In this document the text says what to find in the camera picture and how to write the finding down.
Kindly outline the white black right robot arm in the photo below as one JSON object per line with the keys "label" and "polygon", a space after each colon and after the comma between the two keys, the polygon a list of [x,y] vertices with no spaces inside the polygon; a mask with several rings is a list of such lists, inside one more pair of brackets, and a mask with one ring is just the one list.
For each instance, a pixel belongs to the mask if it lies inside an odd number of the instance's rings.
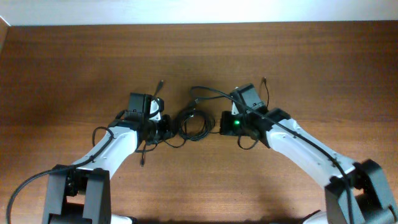
{"label": "white black right robot arm", "polygon": [[356,162],[307,133],[285,111],[269,110],[253,84],[235,88],[231,111],[221,117],[220,133],[249,136],[284,155],[324,191],[326,210],[305,223],[397,223],[397,204],[382,167]]}

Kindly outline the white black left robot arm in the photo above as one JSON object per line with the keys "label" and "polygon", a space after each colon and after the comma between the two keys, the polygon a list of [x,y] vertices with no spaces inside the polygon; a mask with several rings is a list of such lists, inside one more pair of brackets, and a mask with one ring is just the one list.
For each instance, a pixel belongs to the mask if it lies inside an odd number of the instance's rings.
{"label": "white black left robot arm", "polygon": [[43,223],[135,223],[134,217],[112,213],[110,180],[127,157],[146,152],[139,148],[142,143],[156,146],[170,137],[170,117],[163,110],[161,98],[132,93],[127,109],[104,128],[92,150],[51,169]]}

